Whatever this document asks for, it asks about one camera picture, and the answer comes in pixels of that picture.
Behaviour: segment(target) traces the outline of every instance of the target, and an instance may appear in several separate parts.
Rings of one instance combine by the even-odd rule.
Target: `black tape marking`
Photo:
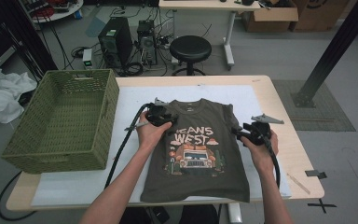
[[[319,179],[325,179],[325,178],[327,178],[327,175],[326,175],[325,172],[319,173],[318,170],[305,171],[305,174],[306,174],[307,176],[318,176]]]
[[[319,203],[308,203],[308,206],[315,206],[315,207],[322,207],[322,210],[324,210],[324,213],[326,214],[326,207],[337,207],[334,204],[328,204],[328,203],[323,203],[322,199],[319,199]]]

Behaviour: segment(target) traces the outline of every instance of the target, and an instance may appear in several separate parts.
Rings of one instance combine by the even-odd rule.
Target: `white cloth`
[[[0,123],[9,123],[17,118],[24,111],[18,102],[20,96],[35,88],[36,82],[27,73],[4,75],[0,69]]]

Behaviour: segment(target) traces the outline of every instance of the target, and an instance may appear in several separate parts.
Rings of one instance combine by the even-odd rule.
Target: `table leg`
[[[231,13],[229,15],[229,25],[228,25],[228,29],[227,29],[227,35],[226,35],[226,37],[223,38],[228,70],[231,70],[231,67],[234,66],[234,57],[232,56],[232,51],[231,51],[231,46],[230,46],[229,41],[231,40],[232,27],[234,26],[234,20],[235,20],[236,13],[237,13],[236,11],[231,11]]]
[[[231,224],[242,223],[241,209],[239,203],[228,204],[228,217],[229,217],[229,223]]]
[[[173,28],[173,39],[177,38],[176,36],[176,19],[175,19],[175,14],[176,14],[176,11],[175,9],[172,10],[172,28]],[[179,64],[179,61],[175,58],[171,58],[171,63],[172,65],[177,65]]]

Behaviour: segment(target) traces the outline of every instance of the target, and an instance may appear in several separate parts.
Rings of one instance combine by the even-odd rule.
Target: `cardboard box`
[[[295,32],[329,31],[350,0],[294,0],[298,21],[290,24]]]
[[[242,13],[242,22],[247,32],[285,32],[291,21],[298,21],[296,5],[290,1],[290,7],[262,7],[253,12]]]

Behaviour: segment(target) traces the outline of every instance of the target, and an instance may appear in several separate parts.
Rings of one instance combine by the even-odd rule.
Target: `green basket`
[[[104,169],[117,99],[112,70],[48,71],[2,158],[29,174]]]

